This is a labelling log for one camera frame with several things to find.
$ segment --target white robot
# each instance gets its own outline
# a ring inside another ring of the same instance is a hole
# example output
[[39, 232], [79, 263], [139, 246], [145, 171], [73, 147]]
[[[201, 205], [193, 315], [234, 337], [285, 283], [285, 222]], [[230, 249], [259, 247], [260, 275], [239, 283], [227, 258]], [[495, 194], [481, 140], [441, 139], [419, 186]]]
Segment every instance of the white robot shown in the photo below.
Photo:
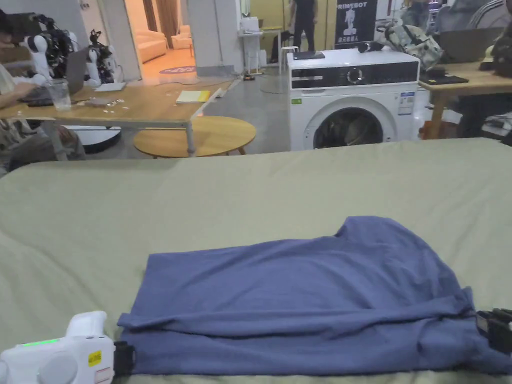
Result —
[[[24, 45], [29, 48], [34, 62], [35, 76], [30, 82], [40, 86], [51, 81], [52, 78], [63, 77], [66, 71], [66, 55], [79, 50], [76, 35], [73, 32], [55, 28], [55, 21], [44, 15], [32, 16], [46, 30], [41, 34], [26, 37]], [[98, 42], [101, 32], [91, 32], [91, 44], [89, 45], [89, 60], [87, 70], [89, 79], [85, 84], [90, 87], [98, 87], [102, 83], [118, 82], [120, 70], [116, 64], [115, 51], [112, 46], [104, 46]], [[17, 78], [15, 82], [27, 81], [26, 78]], [[107, 128], [104, 126], [77, 126], [70, 125], [67, 128], [76, 132], [83, 145], [100, 147], [107, 141], [115, 140], [121, 134], [119, 127]]]
[[18, 344], [0, 354], [0, 384], [110, 384], [129, 375], [133, 347], [103, 333], [106, 313], [74, 316], [61, 338]]

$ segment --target washing machine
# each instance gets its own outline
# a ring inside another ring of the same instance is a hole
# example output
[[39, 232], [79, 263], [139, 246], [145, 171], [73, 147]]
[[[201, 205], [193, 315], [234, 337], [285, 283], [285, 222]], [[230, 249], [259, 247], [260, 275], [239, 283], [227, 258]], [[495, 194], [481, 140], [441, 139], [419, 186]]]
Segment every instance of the washing machine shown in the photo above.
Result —
[[322, 53], [325, 58], [287, 57], [292, 151], [418, 139], [417, 58], [387, 48]]

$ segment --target poster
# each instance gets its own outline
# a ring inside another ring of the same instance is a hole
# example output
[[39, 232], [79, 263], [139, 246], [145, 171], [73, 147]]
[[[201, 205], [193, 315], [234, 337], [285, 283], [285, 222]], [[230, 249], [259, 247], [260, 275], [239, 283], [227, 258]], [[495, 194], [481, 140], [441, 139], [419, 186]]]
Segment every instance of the poster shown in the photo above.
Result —
[[334, 49], [354, 48], [372, 41], [375, 34], [377, 0], [338, 0]]

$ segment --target control panel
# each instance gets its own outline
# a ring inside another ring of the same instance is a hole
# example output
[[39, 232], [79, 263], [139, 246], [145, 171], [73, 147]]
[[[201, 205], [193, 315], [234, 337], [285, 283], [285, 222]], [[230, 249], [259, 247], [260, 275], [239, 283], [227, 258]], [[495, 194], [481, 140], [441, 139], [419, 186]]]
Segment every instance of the control panel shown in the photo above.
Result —
[[329, 88], [418, 81], [419, 62], [367, 66], [306, 68], [291, 71], [291, 87]]

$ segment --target round rug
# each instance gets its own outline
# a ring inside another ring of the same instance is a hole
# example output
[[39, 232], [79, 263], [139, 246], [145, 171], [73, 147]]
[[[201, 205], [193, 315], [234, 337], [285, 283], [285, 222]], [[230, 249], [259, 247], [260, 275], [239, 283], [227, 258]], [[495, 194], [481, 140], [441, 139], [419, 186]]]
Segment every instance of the round rug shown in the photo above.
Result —
[[185, 66], [185, 67], [175, 67], [175, 68], [167, 68], [160, 73], [162, 75], [179, 75], [181, 73], [192, 73], [196, 71], [196, 66]]

